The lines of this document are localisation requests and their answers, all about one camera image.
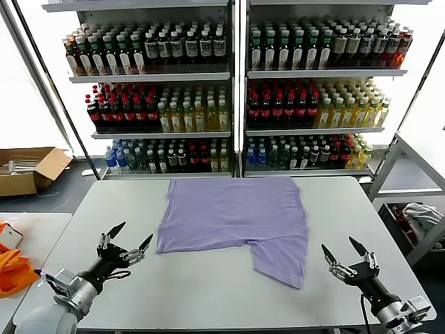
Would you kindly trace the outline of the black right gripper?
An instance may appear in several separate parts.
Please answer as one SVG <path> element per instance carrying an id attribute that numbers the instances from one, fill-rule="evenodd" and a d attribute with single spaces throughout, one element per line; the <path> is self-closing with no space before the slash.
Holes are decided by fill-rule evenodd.
<path id="1" fill-rule="evenodd" d="M 337 261 L 324 244 L 321 244 L 324 258 L 329 264 L 328 271 L 343 283 L 349 279 L 349 285 L 360 289 L 370 302 L 372 310 L 382 310 L 391 303 L 399 302 L 400 298 L 390 293 L 378 279 L 380 270 L 375 253 L 368 251 L 362 243 L 352 237 L 349 237 L 349 241 L 364 262 L 354 264 L 350 268 L 345 267 Z"/>

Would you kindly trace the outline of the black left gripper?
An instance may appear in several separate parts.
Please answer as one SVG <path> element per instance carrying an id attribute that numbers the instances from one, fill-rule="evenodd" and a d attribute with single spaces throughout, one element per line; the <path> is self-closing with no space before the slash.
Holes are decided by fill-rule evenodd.
<path id="1" fill-rule="evenodd" d="M 107 233 L 102 233 L 97 248 L 97 260 L 85 271 L 85 279 L 92 282 L 105 282 L 112 278 L 126 278 L 131 272 L 128 270 L 129 262 L 139 262 L 145 258 L 145 251 L 153 238 L 148 236 L 138 248 L 127 251 L 115 244 L 109 244 L 114 239 L 126 222 L 113 226 Z"/>

